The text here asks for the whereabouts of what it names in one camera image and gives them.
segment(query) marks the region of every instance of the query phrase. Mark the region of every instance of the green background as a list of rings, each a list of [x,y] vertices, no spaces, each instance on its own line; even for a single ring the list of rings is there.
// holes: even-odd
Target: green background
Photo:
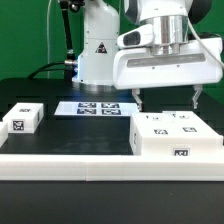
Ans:
[[[119,10],[119,0],[105,0]],[[47,9],[48,0],[8,1],[0,6],[0,80],[26,77],[47,64]],[[197,24],[198,32],[212,32],[224,36],[224,1],[213,0],[212,10]],[[60,7],[53,0],[50,11],[51,62],[63,61],[66,54],[65,38]],[[83,15],[70,13],[73,47],[76,55],[82,51]],[[121,33],[133,28],[121,13]],[[205,86],[205,91],[224,103],[224,81]]]

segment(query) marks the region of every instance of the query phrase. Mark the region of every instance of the table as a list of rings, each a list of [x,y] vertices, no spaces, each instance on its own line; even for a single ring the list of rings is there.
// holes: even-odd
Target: table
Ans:
[[[144,90],[141,97],[145,111],[161,112],[190,110],[192,95],[190,87],[175,87]],[[34,136],[10,135],[0,153],[131,156],[128,118],[54,116],[60,100],[110,102],[115,99],[133,102],[127,91],[93,94],[75,90],[62,80],[2,80],[1,118],[16,102],[31,101],[44,103],[45,117]],[[202,94],[195,112],[219,134],[224,134],[222,105]],[[105,141],[109,142],[108,147],[103,144]],[[1,181],[0,223],[218,224],[224,222],[223,186],[223,182],[186,181]]]

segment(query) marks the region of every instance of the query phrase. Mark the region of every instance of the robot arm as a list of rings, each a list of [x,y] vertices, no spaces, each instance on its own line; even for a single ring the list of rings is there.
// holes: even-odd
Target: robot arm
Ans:
[[[211,6],[206,4],[211,0],[194,2],[125,0],[126,15],[140,27],[118,38],[122,50],[115,57],[113,74],[117,89],[202,85],[220,81],[221,65],[198,41],[188,41],[188,18],[192,17],[192,7],[198,2],[206,5],[207,10]],[[202,41],[220,59],[222,40],[208,38]]]

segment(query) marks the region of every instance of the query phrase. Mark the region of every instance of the white box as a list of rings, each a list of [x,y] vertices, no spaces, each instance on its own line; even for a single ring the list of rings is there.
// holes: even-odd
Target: white box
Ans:
[[[42,103],[17,103],[4,117],[9,133],[34,133],[44,116]]]
[[[0,148],[8,138],[8,126],[5,122],[0,122]]]
[[[129,140],[142,156],[211,156],[223,149],[223,136],[185,111],[134,113]]]

